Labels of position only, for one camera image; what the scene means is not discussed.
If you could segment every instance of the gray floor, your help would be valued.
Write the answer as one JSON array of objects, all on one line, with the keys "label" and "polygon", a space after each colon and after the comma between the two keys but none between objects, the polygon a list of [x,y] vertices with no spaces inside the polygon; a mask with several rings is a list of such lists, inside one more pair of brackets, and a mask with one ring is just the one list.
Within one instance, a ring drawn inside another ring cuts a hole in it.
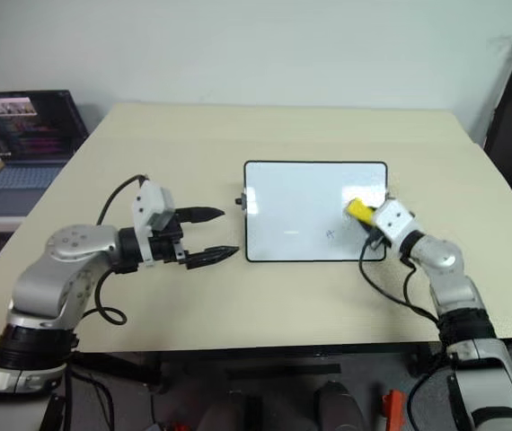
[{"label": "gray floor", "polygon": [[[164,371],[173,378],[172,389],[154,396],[159,421],[178,420],[194,428],[208,406],[230,391],[260,395],[263,399],[265,431],[314,431],[313,392],[327,380],[344,383],[356,397],[369,429],[384,430],[379,415],[380,399],[390,389],[408,392],[414,383],[406,371],[403,354],[354,354],[303,359],[244,359],[170,363]],[[268,365],[340,364],[340,374],[304,375],[259,380],[226,378],[226,370]],[[437,373],[418,393],[415,416],[422,430],[455,430],[447,400],[446,375]],[[151,425],[149,392],[146,387],[103,378],[114,398],[117,429],[144,430]],[[75,382],[73,429],[106,430],[92,386]],[[409,425],[404,430],[411,430]]]}]

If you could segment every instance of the whiteboard surface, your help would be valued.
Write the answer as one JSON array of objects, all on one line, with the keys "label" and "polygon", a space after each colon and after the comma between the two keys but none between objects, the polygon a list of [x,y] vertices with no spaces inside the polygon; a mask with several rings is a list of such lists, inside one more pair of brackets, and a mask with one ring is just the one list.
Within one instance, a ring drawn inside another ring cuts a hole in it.
[{"label": "whiteboard surface", "polygon": [[[247,162],[246,258],[358,260],[367,233],[345,208],[353,198],[379,207],[386,182],[382,162]],[[366,252],[383,258],[384,247]]]}]

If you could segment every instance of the keyboard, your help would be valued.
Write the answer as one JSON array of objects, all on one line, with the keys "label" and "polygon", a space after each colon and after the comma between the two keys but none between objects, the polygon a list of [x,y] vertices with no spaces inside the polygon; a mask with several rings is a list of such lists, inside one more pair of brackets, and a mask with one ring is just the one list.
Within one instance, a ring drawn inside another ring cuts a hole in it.
[{"label": "keyboard", "polygon": [[47,189],[61,169],[59,166],[6,167],[0,171],[0,189]]}]

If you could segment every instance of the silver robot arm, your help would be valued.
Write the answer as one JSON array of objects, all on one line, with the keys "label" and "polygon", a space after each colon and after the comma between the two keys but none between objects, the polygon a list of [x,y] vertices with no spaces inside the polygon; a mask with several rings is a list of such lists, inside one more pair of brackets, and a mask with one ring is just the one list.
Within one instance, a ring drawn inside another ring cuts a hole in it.
[{"label": "silver robot arm", "polygon": [[[0,429],[44,429],[52,390],[78,344],[75,328],[103,276],[134,272],[141,262],[150,266],[158,260],[198,268],[238,250],[184,250],[181,223],[205,222],[224,212],[175,209],[170,192],[149,180],[142,183],[132,213],[133,228],[83,224],[57,231],[42,256],[18,278],[0,336]],[[16,423],[8,417],[9,404],[15,406]]]},{"label": "silver robot arm", "polygon": [[477,287],[463,272],[460,249],[424,234],[396,199],[387,199],[372,222],[392,251],[412,259],[429,278],[439,337],[454,370],[447,382],[458,429],[511,430],[512,360]]}]

